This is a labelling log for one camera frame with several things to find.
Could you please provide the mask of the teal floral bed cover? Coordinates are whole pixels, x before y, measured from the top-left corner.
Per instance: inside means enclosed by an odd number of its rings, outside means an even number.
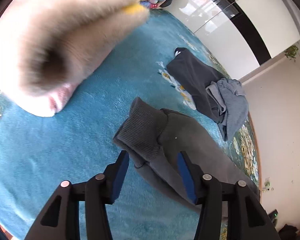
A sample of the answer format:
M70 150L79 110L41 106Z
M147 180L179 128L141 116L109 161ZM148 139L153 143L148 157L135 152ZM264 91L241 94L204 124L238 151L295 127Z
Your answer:
M50 118L27 113L0 91L0 224L23 239L63 180L86 181L119 155L113 136L136 97L195 118L236 166L259 184L250 122L225 142L217 125L191 109L168 81L165 66L185 47L219 72L224 68L173 15L154 10Z

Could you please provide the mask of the light blue-grey garment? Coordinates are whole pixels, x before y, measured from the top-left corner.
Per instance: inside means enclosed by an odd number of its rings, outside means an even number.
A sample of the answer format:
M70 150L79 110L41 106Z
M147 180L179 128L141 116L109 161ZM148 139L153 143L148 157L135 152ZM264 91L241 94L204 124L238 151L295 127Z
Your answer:
M224 141L232 140L248 117L249 105L242 84L235 79L222 78L211 82L206 92L218 106L218 124Z

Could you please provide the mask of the dark charcoal fleece garment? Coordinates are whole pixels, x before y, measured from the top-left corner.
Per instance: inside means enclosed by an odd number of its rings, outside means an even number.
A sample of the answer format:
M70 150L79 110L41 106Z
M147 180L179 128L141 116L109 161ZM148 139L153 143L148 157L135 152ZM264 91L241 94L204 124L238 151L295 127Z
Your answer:
M174 77L192 96L196 110L219 124L223 114L219 113L218 104L206 92L211 82L225 78L215 68L196 58L187 48L175 49L175 58L167 64L168 73Z

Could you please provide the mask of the green potted plant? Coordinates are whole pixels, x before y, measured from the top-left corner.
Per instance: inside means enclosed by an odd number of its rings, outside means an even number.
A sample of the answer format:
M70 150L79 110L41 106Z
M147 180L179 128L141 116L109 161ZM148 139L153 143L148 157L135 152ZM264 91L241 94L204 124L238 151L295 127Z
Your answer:
M297 45L292 45L284 51L285 57L290 61L296 62L298 56L300 56L299 48Z

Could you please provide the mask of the white black wardrobe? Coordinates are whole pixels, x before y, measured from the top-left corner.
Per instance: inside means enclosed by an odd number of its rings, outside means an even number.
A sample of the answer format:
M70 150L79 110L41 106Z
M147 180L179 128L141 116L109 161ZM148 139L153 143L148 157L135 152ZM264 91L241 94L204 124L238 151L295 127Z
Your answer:
M300 40L283 0L173 0L167 11L241 79Z

